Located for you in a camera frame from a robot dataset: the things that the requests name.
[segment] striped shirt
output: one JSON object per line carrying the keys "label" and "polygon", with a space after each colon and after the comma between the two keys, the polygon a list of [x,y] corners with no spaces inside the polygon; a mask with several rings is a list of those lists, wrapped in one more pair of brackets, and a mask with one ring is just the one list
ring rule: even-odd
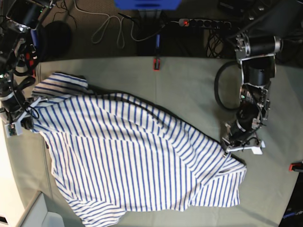
{"label": "striped shirt", "polygon": [[245,165],[188,123],[128,94],[94,95],[86,80],[60,73],[32,95],[48,97],[32,131],[85,226],[116,224],[127,211],[240,203]]}

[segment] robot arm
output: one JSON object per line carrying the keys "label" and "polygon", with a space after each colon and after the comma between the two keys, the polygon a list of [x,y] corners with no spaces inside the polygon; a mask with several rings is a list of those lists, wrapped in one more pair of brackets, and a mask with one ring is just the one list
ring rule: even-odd
{"label": "robot arm", "polygon": [[271,79],[276,74],[276,53],[283,47],[281,37],[287,35],[303,19],[303,3],[299,0],[281,1],[259,21],[254,21],[236,34],[236,57],[241,69],[240,106],[229,109],[223,106],[218,95],[218,81],[223,66],[216,76],[215,96],[218,104],[228,111],[236,111],[236,120],[227,123],[227,133],[222,138],[226,152],[251,149],[262,154],[264,142],[257,130],[267,121],[270,110]]}
{"label": "robot arm", "polygon": [[[35,78],[26,77],[17,85],[14,74],[29,76],[42,60],[47,43],[41,24],[54,4],[53,0],[15,0],[6,15],[9,19],[8,29],[0,42],[0,117],[5,123],[8,137],[20,135],[22,126],[30,129],[32,118],[38,117],[33,110],[41,98],[25,99],[22,92],[35,83]],[[31,44],[31,40],[36,38],[39,46]],[[25,72],[18,72],[16,67],[29,46],[36,51],[37,59]]]}

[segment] red object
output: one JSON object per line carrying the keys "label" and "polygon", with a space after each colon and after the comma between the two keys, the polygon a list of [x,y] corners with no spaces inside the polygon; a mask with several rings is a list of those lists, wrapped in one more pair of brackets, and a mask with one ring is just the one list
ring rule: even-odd
{"label": "red object", "polygon": [[289,171],[293,171],[293,167],[294,166],[300,166],[300,167],[302,167],[303,166],[303,164],[302,164],[302,162],[298,162],[298,163],[292,163],[292,164],[290,164],[290,166],[289,166]]}
{"label": "red object", "polygon": [[[28,60],[30,66],[32,66],[34,64],[34,61],[30,58],[30,54],[29,53],[26,53],[25,59]],[[33,77],[36,77],[35,70],[33,70]]]}
{"label": "red object", "polygon": [[160,59],[159,58],[155,58],[153,60],[153,70],[160,71]]}
{"label": "red object", "polygon": [[184,21],[183,21],[183,26],[184,26],[184,27],[189,26],[189,20],[184,20]]}

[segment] black cable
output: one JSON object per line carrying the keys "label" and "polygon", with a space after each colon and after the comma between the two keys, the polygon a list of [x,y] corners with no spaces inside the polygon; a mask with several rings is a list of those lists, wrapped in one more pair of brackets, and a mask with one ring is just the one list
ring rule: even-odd
{"label": "black cable", "polygon": [[231,138],[230,142],[234,142],[234,141],[243,141],[244,138],[248,138],[249,136],[251,136],[253,133],[255,133],[256,131],[258,131],[261,128],[261,125],[259,125],[256,129],[252,130],[252,131],[246,131],[244,132],[242,135],[236,137],[236,138]]}
{"label": "black cable", "polygon": [[32,116],[34,119],[38,120],[39,117],[40,117],[38,111],[37,111],[35,108],[33,108],[33,107],[30,106],[30,108],[31,108],[32,110],[34,110],[34,112],[36,113],[36,116],[34,116],[31,112],[29,112],[29,111],[27,110],[27,107],[25,107],[25,106],[19,101],[18,96],[17,96],[17,94],[16,94],[16,92],[15,92],[15,88],[14,88],[14,73],[13,73],[13,72],[11,73],[11,76],[10,76],[10,89],[13,91],[15,100],[17,101],[18,105],[22,108],[22,110],[25,111],[25,112],[26,112],[27,114],[29,114],[30,116]]}
{"label": "black cable", "polygon": [[205,53],[208,58],[228,58],[234,59],[235,52],[234,47],[231,46],[223,37],[224,34],[220,30],[210,30],[207,43],[205,46]]}
{"label": "black cable", "polygon": [[249,142],[250,142],[251,140],[255,140],[256,143],[257,143],[257,145],[259,145],[259,140],[258,140],[258,138],[257,138],[257,137],[251,137],[249,140],[245,141],[244,146],[249,145]]}
{"label": "black cable", "polygon": [[75,23],[75,26],[76,26],[76,29],[77,29],[78,26],[77,26],[76,19],[75,19],[75,17],[74,17],[73,15],[71,15],[70,11],[68,10],[65,0],[62,0],[60,6],[58,5],[58,2],[56,2],[56,7],[57,7],[58,9],[63,9],[64,11],[62,11],[62,12],[55,12],[52,21],[53,21],[53,22],[55,21],[55,17],[56,17],[57,14],[67,13],[68,16],[70,16],[70,17],[73,19],[73,21],[74,21],[74,23]]}
{"label": "black cable", "polygon": [[222,75],[222,73],[230,66],[233,65],[237,65],[237,61],[230,61],[225,63],[223,66],[221,66],[221,68],[218,70],[217,75],[214,79],[214,97],[217,101],[217,104],[224,110],[228,111],[228,112],[236,112],[239,108],[228,108],[226,106],[224,106],[224,104],[222,103],[220,96],[219,96],[219,80],[220,77]]}
{"label": "black cable", "polygon": [[133,21],[133,22],[138,26],[138,28],[141,29],[141,24],[139,24],[139,23],[135,20],[135,19],[137,19],[137,18],[129,17],[129,16],[124,15],[124,14],[122,14],[122,13],[118,13],[118,14],[121,15],[121,16],[123,16],[125,19],[129,19],[129,20]]}

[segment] electrical wire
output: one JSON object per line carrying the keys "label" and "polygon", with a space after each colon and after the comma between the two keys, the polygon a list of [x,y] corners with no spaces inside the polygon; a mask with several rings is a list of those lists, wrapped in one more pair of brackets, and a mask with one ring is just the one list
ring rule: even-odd
{"label": "electrical wire", "polygon": [[[18,99],[18,96],[17,96],[17,94],[16,94],[16,92],[15,92],[15,88],[14,88],[14,73],[13,73],[13,71],[10,73],[10,89],[13,91],[15,100],[17,101],[17,103],[18,103],[18,105],[20,106],[20,108],[21,108],[23,111],[25,111],[28,115],[30,115],[30,116],[32,116],[34,119],[38,120],[38,119],[40,118],[40,115],[39,115],[38,111],[37,111],[35,108],[31,107],[31,106],[25,107],[25,106],[20,102],[20,100]],[[27,108],[31,108],[31,109],[35,112],[36,116],[33,115],[30,111],[28,111]]]}
{"label": "electrical wire", "polygon": [[251,140],[255,140],[257,145],[259,145],[259,143],[260,143],[260,141],[257,137],[251,137],[243,143],[243,146],[245,147],[246,145],[249,145]]}
{"label": "electrical wire", "polygon": [[218,70],[216,77],[214,79],[214,97],[216,99],[217,104],[224,110],[228,111],[228,112],[236,112],[239,108],[228,108],[226,107],[219,96],[219,80],[221,78],[222,73],[229,67],[233,66],[233,65],[237,65],[237,61],[229,61],[227,63],[225,63],[223,66],[221,66],[221,68]]}
{"label": "electrical wire", "polygon": [[73,19],[73,21],[74,21],[74,23],[75,23],[75,26],[76,26],[76,29],[77,29],[77,22],[76,22],[76,19],[75,19],[74,16],[71,15],[70,11],[68,10],[65,0],[62,0],[60,6],[58,5],[58,1],[57,1],[57,2],[56,2],[56,7],[57,7],[58,9],[63,9],[64,11],[62,11],[62,12],[55,12],[55,14],[53,15],[53,22],[54,22],[55,17],[56,17],[57,14],[67,13],[68,16],[70,16],[70,17]]}
{"label": "electrical wire", "polygon": [[[89,11],[86,11],[86,10],[83,10],[83,9],[80,9],[76,3],[76,0],[73,0],[74,1],[74,6],[75,6],[75,9],[79,12],[82,12],[82,13],[87,13],[87,14],[91,14],[91,15],[102,15],[102,16],[106,16],[107,19],[106,21],[103,22],[103,24],[93,33],[93,35],[91,36],[90,40],[93,44],[98,44],[102,41],[103,37],[104,37],[104,34],[105,34],[105,31],[107,29],[107,26],[110,22],[110,19],[111,18],[116,18],[118,21],[119,21],[119,25],[120,25],[120,29],[119,29],[119,34],[118,34],[118,38],[117,38],[117,47],[120,48],[120,49],[123,49],[125,47],[125,40],[124,40],[124,35],[123,35],[123,31],[122,31],[122,22],[123,22],[123,19],[120,19],[119,17],[117,16],[110,16],[108,15],[107,13],[95,13],[95,12],[89,12]],[[101,37],[95,41],[95,36],[98,34],[98,32],[100,30],[103,29],[103,32],[101,34]]]}
{"label": "electrical wire", "polygon": [[[92,15],[102,15],[102,16],[106,16],[106,17],[107,17],[107,19],[103,22],[103,24],[102,24],[102,25],[94,32],[94,34],[91,36],[91,39],[90,39],[90,40],[91,40],[91,42],[92,42],[93,44],[98,44],[98,43],[100,43],[100,42],[102,41],[102,39],[103,39],[103,37],[104,37],[104,34],[105,34],[105,31],[106,31],[106,29],[107,29],[107,26],[108,26],[108,24],[109,24],[111,18],[116,18],[116,19],[119,21],[120,29],[119,29],[119,33],[118,33],[118,37],[117,37],[117,42],[116,42],[116,43],[117,43],[117,47],[120,48],[120,49],[123,49],[123,48],[125,47],[125,39],[124,39],[123,31],[122,31],[122,25],[123,25],[123,20],[124,20],[124,18],[130,19],[130,20],[132,21],[131,38],[132,38],[134,41],[136,41],[136,42],[142,42],[142,41],[145,41],[145,40],[148,40],[148,39],[154,37],[154,36],[157,35],[157,34],[164,28],[164,26],[165,26],[165,25],[164,25],[164,26],[163,26],[159,31],[157,31],[156,33],[154,33],[154,34],[152,34],[152,35],[150,35],[150,36],[148,36],[148,37],[146,37],[146,38],[144,38],[144,39],[137,40],[137,39],[135,39],[134,36],[133,36],[133,30],[134,30],[135,22],[134,22],[134,20],[133,20],[133,18],[132,18],[131,16],[127,16],[127,15],[122,15],[122,14],[120,14],[120,15],[122,16],[122,18],[119,18],[119,17],[117,17],[117,16],[110,16],[110,15],[107,14],[107,13],[89,12],[89,11],[80,9],[79,6],[77,5],[76,0],[73,0],[73,1],[74,1],[75,9],[76,9],[77,11],[79,11],[79,12],[87,13],[87,14],[92,14]],[[95,40],[97,34],[98,34],[102,29],[103,29],[103,31],[102,31],[102,33],[101,33],[101,37],[100,37],[99,39]]]}
{"label": "electrical wire", "polygon": [[138,28],[141,29],[141,25],[136,21],[137,18],[130,17],[130,16],[124,15],[122,13],[118,13],[118,14],[123,16],[125,19],[129,19],[129,20],[133,21],[138,26]]}
{"label": "electrical wire", "polygon": [[[229,49],[231,50],[231,54],[227,54],[227,51]],[[224,39],[220,31],[216,30],[209,30],[209,36],[207,38],[205,52],[208,58],[235,58],[233,46],[226,42],[226,39]]]}
{"label": "electrical wire", "polygon": [[161,31],[162,31],[162,29],[165,27],[165,25],[163,25],[162,26],[162,28],[160,28],[157,32],[155,32],[154,34],[152,34],[152,35],[150,35],[150,36],[148,36],[148,37],[146,37],[146,38],[144,38],[144,39],[135,39],[134,38],[134,36],[133,36],[133,30],[134,30],[134,22],[133,22],[133,24],[132,24],[132,29],[131,29],[131,38],[132,38],[132,40],[134,40],[134,41],[136,41],[136,42],[142,42],[142,41],[145,41],[145,40],[148,40],[148,39],[150,39],[150,38],[152,38],[152,37],[154,37],[155,35],[157,35],[157,34],[159,34]]}

